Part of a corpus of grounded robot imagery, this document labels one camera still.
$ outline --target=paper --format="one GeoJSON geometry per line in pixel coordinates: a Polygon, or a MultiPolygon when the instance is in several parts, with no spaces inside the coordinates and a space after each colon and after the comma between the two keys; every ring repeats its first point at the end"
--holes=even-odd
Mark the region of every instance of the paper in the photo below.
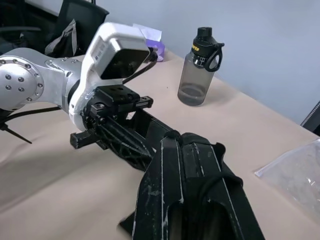
{"type": "Polygon", "coordinates": [[[151,28],[151,27],[143,26],[140,24],[135,24],[135,23],[132,26],[140,29],[146,39],[157,41],[157,42],[161,41],[162,31],[151,28]]]}

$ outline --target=table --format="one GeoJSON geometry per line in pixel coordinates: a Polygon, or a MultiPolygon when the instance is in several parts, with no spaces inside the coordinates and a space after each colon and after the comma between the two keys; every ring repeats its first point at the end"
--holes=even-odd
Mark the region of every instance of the table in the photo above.
{"type": "MultiPolygon", "coordinates": [[[[319,226],[254,175],[317,136],[217,78],[202,106],[182,104],[177,98],[182,66],[183,59],[168,52],[165,62],[127,85],[151,96],[148,112],[173,129],[226,146],[225,162],[243,178],[267,240],[319,240],[319,226]]],[[[22,110],[48,106],[35,103],[22,110]]],[[[117,224],[135,208],[141,172],[97,145],[73,149],[69,136],[77,129],[63,111],[17,118],[9,126],[33,144],[0,133],[1,240],[125,239],[117,224]]]]}

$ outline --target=purple object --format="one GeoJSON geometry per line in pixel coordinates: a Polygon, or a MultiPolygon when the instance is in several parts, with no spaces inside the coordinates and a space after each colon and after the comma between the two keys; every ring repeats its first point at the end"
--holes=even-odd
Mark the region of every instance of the purple object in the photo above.
{"type": "Polygon", "coordinates": [[[146,39],[146,45],[150,48],[156,48],[156,53],[158,54],[158,62],[162,62],[165,57],[165,45],[161,41],[153,41],[146,39]]]}

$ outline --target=clear plastic bag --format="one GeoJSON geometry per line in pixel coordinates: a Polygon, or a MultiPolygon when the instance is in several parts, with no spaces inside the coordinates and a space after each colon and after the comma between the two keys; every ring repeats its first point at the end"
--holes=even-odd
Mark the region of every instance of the clear plastic bag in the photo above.
{"type": "Polygon", "coordinates": [[[287,193],[320,222],[320,139],[286,152],[255,174],[287,193]]]}

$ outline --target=gray water bottle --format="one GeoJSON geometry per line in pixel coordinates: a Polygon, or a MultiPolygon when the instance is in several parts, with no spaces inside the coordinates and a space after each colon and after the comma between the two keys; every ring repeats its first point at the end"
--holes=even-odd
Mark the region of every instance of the gray water bottle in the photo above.
{"type": "Polygon", "coordinates": [[[178,98],[189,106],[205,101],[210,83],[222,61],[222,47],[212,37],[211,27],[199,27],[190,53],[185,56],[178,98]]]}

